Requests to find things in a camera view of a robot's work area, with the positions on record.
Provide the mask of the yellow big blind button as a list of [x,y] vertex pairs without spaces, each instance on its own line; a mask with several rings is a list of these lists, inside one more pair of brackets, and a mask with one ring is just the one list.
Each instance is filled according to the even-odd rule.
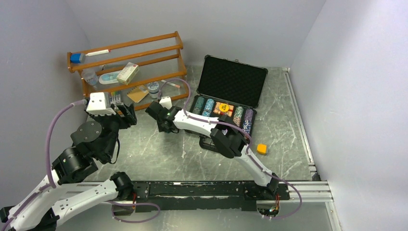
[[230,109],[230,108],[229,108],[229,105],[226,104],[226,103],[221,103],[218,108],[219,108],[219,110],[220,110],[221,112],[223,112],[223,113],[228,112],[229,109]]

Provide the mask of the black poker set case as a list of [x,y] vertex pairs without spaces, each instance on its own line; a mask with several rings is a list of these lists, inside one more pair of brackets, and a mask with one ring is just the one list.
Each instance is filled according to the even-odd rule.
[[224,58],[206,55],[204,65],[197,86],[197,95],[192,100],[189,112],[192,112],[194,103],[198,97],[204,98],[204,104],[201,109],[202,115],[205,103],[208,99],[215,101],[210,117],[221,117],[213,112],[216,102],[227,103],[236,107],[243,108],[240,128],[242,129],[245,111],[252,109],[254,112],[252,119],[252,128],[249,135],[253,133],[256,108],[259,105],[262,89],[268,75],[268,69],[250,64],[244,64],[238,61],[232,61]]

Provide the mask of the white dealer button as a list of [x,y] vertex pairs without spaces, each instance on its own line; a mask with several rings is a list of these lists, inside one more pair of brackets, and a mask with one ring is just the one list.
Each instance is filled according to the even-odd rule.
[[258,144],[256,148],[257,153],[261,155],[266,155],[268,152],[268,147],[265,144]]

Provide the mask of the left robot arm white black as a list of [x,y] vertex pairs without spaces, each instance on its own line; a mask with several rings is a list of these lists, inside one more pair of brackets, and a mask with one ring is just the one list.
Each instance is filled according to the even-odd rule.
[[110,105],[109,115],[93,115],[71,134],[72,146],[53,162],[47,176],[22,202],[3,207],[0,219],[5,231],[54,231],[69,219],[100,203],[127,200],[135,195],[125,172],[116,172],[97,186],[64,198],[87,176],[97,171],[97,161],[111,164],[118,156],[118,133],[137,123],[132,105]]

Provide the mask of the yellow notepad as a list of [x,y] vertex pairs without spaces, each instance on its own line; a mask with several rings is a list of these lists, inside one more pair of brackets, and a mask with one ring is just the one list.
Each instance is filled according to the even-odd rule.
[[137,86],[127,93],[127,96],[135,103],[139,103],[149,94],[144,85]]

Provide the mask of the cleaning gel jar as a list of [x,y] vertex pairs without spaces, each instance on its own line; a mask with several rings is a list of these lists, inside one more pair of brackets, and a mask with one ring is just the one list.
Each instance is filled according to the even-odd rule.
[[159,89],[160,89],[160,84],[157,81],[148,83],[147,84],[147,89],[148,89],[150,97],[153,98],[153,99],[157,99],[158,92],[159,92]]

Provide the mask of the white pink pen lower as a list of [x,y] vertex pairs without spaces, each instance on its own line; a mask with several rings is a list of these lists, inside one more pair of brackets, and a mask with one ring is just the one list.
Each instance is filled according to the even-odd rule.
[[170,86],[172,86],[172,87],[178,88],[178,89],[180,88],[180,85],[174,84],[174,83],[172,83],[172,82],[170,82],[170,81],[161,80],[161,82],[164,83],[164,84],[170,85]]

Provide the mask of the green chip stack row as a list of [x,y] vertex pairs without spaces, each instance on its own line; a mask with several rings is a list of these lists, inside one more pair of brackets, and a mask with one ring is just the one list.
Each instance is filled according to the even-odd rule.
[[192,113],[199,115],[204,104],[204,98],[198,97],[194,103]]

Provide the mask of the light blue red chip row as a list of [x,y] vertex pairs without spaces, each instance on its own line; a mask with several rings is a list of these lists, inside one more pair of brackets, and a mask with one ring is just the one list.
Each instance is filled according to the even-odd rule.
[[213,99],[208,99],[206,101],[203,112],[202,112],[202,116],[209,117],[211,115],[214,103],[215,103],[215,101]]

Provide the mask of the oval light blue dish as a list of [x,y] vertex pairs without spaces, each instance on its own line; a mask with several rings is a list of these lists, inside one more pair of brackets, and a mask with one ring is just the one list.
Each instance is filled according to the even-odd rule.
[[121,71],[114,71],[100,75],[99,83],[103,85],[119,83],[119,81],[117,80],[117,76],[119,75],[120,72]]

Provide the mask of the orange wooden shelf rack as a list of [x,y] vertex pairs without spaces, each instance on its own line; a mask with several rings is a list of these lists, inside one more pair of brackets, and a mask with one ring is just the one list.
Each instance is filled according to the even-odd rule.
[[187,68],[179,32],[67,53],[67,69],[77,72],[84,97],[106,92],[135,110],[156,100],[156,90],[171,100],[186,98]]

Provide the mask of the red playing card deck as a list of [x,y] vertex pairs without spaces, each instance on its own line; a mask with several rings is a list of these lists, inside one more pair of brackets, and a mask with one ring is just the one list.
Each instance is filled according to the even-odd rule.
[[228,115],[232,117],[232,113],[234,111],[234,105],[216,102],[213,112],[217,115]]

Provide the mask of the clear plastic bottle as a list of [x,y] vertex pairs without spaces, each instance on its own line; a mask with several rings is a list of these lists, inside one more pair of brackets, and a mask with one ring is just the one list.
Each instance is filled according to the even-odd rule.
[[81,76],[89,85],[93,87],[97,86],[98,76],[93,69],[83,69]]

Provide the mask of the white red pen top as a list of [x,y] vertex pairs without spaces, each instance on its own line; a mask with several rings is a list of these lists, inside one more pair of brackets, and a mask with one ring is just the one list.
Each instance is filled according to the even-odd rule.
[[111,51],[110,49],[105,49],[105,50],[100,50],[100,51],[88,52],[88,53],[86,53],[86,56],[101,55],[101,54],[109,53],[110,51]]

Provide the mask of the aluminium frame rail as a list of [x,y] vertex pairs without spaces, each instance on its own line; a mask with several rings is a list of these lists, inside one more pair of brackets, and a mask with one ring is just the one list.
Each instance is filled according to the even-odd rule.
[[303,199],[304,202],[309,203],[328,203],[333,201],[332,193],[329,187],[329,184],[325,180],[321,180],[316,163],[314,161],[314,157],[312,155],[310,145],[308,142],[308,137],[306,134],[306,130],[301,118],[301,114],[299,111],[298,103],[296,100],[295,92],[293,90],[293,86],[291,83],[290,75],[289,75],[289,68],[282,69],[287,88],[289,91],[291,105],[293,107],[293,111],[295,114],[295,119],[297,122],[297,126],[300,132],[300,139],[303,144],[304,153],[306,155],[306,160],[308,163],[309,174],[312,177],[311,181],[292,181],[291,184],[300,192],[297,194],[293,189],[289,190],[291,200],[298,201],[300,198]]

